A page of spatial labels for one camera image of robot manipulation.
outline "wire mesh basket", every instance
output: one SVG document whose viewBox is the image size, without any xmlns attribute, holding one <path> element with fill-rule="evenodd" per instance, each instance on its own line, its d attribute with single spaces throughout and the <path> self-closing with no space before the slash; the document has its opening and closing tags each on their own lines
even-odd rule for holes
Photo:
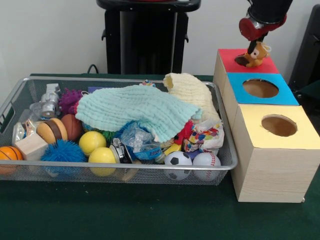
<svg viewBox="0 0 320 240">
<path fill-rule="evenodd" d="M 14 125 L 24 110 L 39 102 L 46 92 L 47 84 L 58 83 L 61 89 L 86 91 L 88 87 L 122 88 L 137 85 L 141 80 L 105 79 L 82 77 L 43 77 L 30 76 L 20 80 L 4 104 L 0 107 L 0 146 L 10 146 Z M 156 87 L 166 92 L 162 81 L 153 81 Z M 212 94 L 212 102 L 224 124 L 224 143 L 218 152 L 221 166 L 181 166 L 160 164 L 108 164 L 88 162 L 46 162 L 1 160 L 0 168 L 16 168 L 11 175 L 1 175 L 0 180 L 46 181 L 46 182 L 94 182 L 132 184 L 179 184 L 179 185 L 218 185 L 228 170 L 236 167 L 238 157 L 219 89 L 211 82 L 205 82 Z M 91 168 L 110 171 L 110 176 L 99 177 Z M 174 173 L 174 180 L 168 175 Z M 211 176 L 201 180 L 197 176 Z"/>
</svg>

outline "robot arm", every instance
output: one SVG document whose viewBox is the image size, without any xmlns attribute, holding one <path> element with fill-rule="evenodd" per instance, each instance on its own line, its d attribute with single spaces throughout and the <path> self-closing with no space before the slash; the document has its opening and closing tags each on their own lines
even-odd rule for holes
<svg viewBox="0 0 320 240">
<path fill-rule="evenodd" d="M 293 0 L 248 0 L 250 7 L 246 17 L 239 22 L 241 34 L 251 41 L 251 54 L 256 42 L 262 42 L 268 32 L 281 27 L 287 19 L 287 12 Z"/>
</svg>

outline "yellow box top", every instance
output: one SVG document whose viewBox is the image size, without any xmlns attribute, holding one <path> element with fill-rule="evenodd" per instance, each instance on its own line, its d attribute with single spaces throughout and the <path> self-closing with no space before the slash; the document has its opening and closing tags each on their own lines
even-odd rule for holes
<svg viewBox="0 0 320 240">
<path fill-rule="evenodd" d="M 255 148 L 320 150 L 320 137 L 302 106 L 239 104 L 239 108 Z"/>
</svg>

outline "circular hole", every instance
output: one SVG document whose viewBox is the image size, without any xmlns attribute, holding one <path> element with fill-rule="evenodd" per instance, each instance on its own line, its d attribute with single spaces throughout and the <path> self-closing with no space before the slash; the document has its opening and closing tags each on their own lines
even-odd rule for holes
<svg viewBox="0 0 320 240">
<path fill-rule="evenodd" d="M 279 93 L 276 85 L 264 79 L 249 79 L 242 85 L 248 94 L 258 98 L 272 98 Z"/>
<path fill-rule="evenodd" d="M 282 115 L 268 115 L 262 119 L 264 129 L 281 137 L 289 137 L 298 130 L 297 124 L 290 118 Z"/>
</svg>

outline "blue spiky ball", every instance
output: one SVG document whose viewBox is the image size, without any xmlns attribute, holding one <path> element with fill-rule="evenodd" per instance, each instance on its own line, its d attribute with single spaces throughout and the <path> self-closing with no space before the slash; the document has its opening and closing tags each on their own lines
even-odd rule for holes
<svg viewBox="0 0 320 240">
<path fill-rule="evenodd" d="M 81 148 L 73 141 L 57 140 L 56 143 L 50 144 L 45 150 L 41 161 L 48 162 L 86 162 L 86 156 Z M 76 175 L 80 171 L 80 167 L 67 167 L 67 166 L 45 166 L 45 171 L 51 177 L 67 177 Z"/>
</svg>

